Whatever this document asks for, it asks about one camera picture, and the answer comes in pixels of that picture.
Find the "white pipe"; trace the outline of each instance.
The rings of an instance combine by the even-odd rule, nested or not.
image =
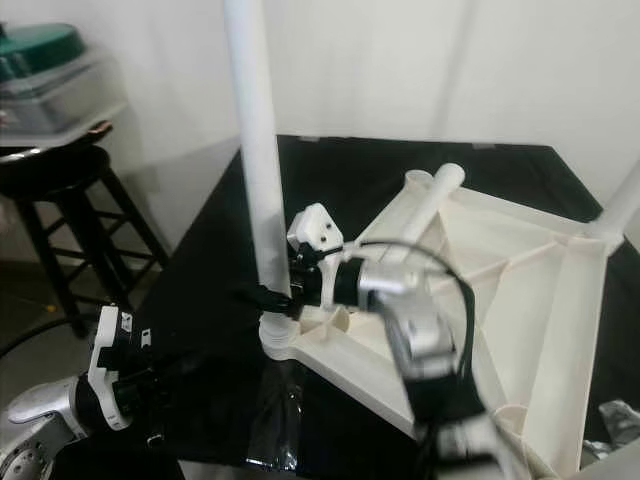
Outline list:
[[[587,235],[608,241],[613,253],[624,240],[624,229],[639,207],[640,160],[618,187],[600,216],[587,225]]]
[[[464,181],[464,170],[455,163],[445,163],[433,177],[431,188],[426,193],[415,214],[402,229],[400,239],[409,243],[418,243],[427,227],[442,207],[449,195]],[[384,262],[402,262],[409,251],[405,248],[390,248],[383,257]]]
[[[258,277],[267,288],[290,295],[262,0],[225,0],[224,7]],[[291,319],[265,313],[260,321],[260,340],[267,355],[285,358],[296,331]]]

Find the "black cable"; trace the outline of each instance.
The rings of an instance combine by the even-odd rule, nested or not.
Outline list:
[[[38,327],[35,327],[29,330],[28,332],[23,333],[17,338],[11,340],[5,346],[0,347],[0,360],[4,356],[6,356],[10,351],[12,351],[14,348],[18,347],[19,345],[22,345],[27,340],[30,340],[31,338],[37,335],[40,335],[43,332],[46,332],[47,330],[51,330],[52,328],[59,327],[60,325],[67,325],[70,323],[81,322],[81,321],[95,322],[97,320],[98,320],[97,315],[90,314],[90,313],[83,313],[83,314],[78,314],[71,317],[59,318],[57,320],[52,320],[51,322],[47,322],[44,325],[40,325]]]
[[[462,346],[462,353],[460,355],[460,368],[458,369],[458,376],[460,380],[467,378],[471,373],[471,360],[473,353],[473,335],[475,331],[475,295],[473,289],[469,284],[458,275],[455,269],[440,255],[432,252],[428,248],[424,248],[420,245],[405,242],[403,240],[365,240],[360,243],[361,246],[375,246],[375,245],[389,245],[395,247],[404,247],[409,250],[413,250],[421,253],[427,258],[435,260],[442,268],[444,273],[453,277],[462,294],[462,300],[465,307],[466,316],[466,332],[464,336],[464,343]]]
[[[435,469],[434,463],[430,460],[436,455],[436,441],[438,440],[438,422],[429,425],[427,434],[420,442],[418,455],[413,466],[412,478],[415,480],[433,480]]]

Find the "white plastic base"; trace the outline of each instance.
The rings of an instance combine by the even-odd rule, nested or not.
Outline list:
[[[291,358],[290,346],[298,337],[298,332],[299,326],[282,314],[265,312],[260,317],[258,335],[262,349],[273,360]]]
[[[402,238],[432,182],[425,172],[409,172],[360,239]],[[485,403],[535,452],[532,460],[562,477],[579,465],[608,254],[607,242],[583,231],[583,224],[460,188],[419,239],[474,289],[473,371]],[[366,252],[385,261],[387,249]],[[404,261],[425,264],[414,254]],[[464,309],[455,284],[440,277],[431,288],[460,344]],[[380,320],[343,309],[307,308],[302,317],[288,358],[411,435],[413,418]]]

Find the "stool leg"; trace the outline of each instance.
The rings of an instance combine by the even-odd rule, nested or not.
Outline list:
[[[58,259],[51,249],[49,237],[42,226],[40,216],[38,215],[35,206],[31,202],[16,202],[16,209],[18,210],[18,214],[31,237],[33,247],[40,258],[42,267],[44,268],[47,277],[49,277],[49,281],[53,286],[53,290],[56,293],[56,297],[58,297],[58,301],[60,302],[60,305],[62,305],[64,312],[69,316],[77,315],[80,313],[80,310],[78,309],[78,305],[73,298],[71,290],[69,289],[69,284],[67,283],[64,272],[58,263]],[[71,326],[76,335],[81,337],[85,336],[86,327],[82,321],[72,322]]]
[[[75,196],[76,193],[73,193],[70,195],[73,195],[73,202],[75,202],[76,199],[79,198]],[[78,200],[82,204],[81,208],[83,209],[84,212],[86,212],[87,218],[92,218],[92,219],[95,218],[96,213],[93,207],[91,206],[91,202],[88,200],[86,195],[84,194],[82,195],[84,197],[84,200]],[[102,246],[102,251],[107,256],[107,259],[111,263],[111,266],[113,267],[113,271],[115,271],[116,275],[118,276],[118,280],[120,281],[120,284],[125,286],[130,285],[131,282],[133,281],[133,275],[125,265],[124,260],[122,260],[122,257],[120,256],[120,254],[116,251],[116,247],[111,241],[111,238],[109,237],[109,235],[107,235],[107,232],[102,226],[102,223],[100,223],[100,220],[98,219],[97,222],[92,221],[91,225],[92,225],[92,231],[95,230],[94,232],[95,240],[97,240],[99,242],[99,245]]]
[[[113,244],[104,231],[89,198],[84,192],[70,192],[59,195],[56,204],[111,300],[120,307],[130,310],[131,304],[127,293],[112,269],[110,263],[112,258],[107,253],[109,249],[114,248]]]
[[[102,183],[107,187],[109,193],[113,196],[113,199],[116,201],[120,209],[123,213],[129,216],[131,220],[131,225],[135,228],[140,238],[146,243],[147,247],[151,251],[151,254],[158,261],[160,266],[163,268],[166,267],[167,263],[169,263],[169,257],[167,252],[164,251],[162,245],[153,234],[147,222],[145,222],[140,212],[136,208],[135,204],[129,197],[129,194],[120,183],[117,175],[113,173],[113,170],[109,169],[106,173],[104,173],[101,177]]]

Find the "white plastic stand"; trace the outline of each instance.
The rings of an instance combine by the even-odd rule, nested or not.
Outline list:
[[[226,0],[225,10],[260,281],[288,293],[262,2]],[[415,241],[462,273],[476,295],[473,371],[481,396],[530,465],[568,478],[580,458],[607,257],[640,203],[640,166],[589,225],[456,189],[462,179],[455,167],[438,173],[435,184],[426,172],[409,172],[405,188],[360,238]],[[385,248],[369,255],[424,264]],[[434,279],[431,291],[459,344],[464,312],[454,283]],[[307,308],[300,324],[298,335],[289,319],[265,315],[265,352],[299,360],[412,434],[411,411],[378,318]]]
[[[624,240],[624,229],[638,207],[640,207],[640,160],[613,194],[602,215],[587,226],[587,235],[609,242],[614,251]]]

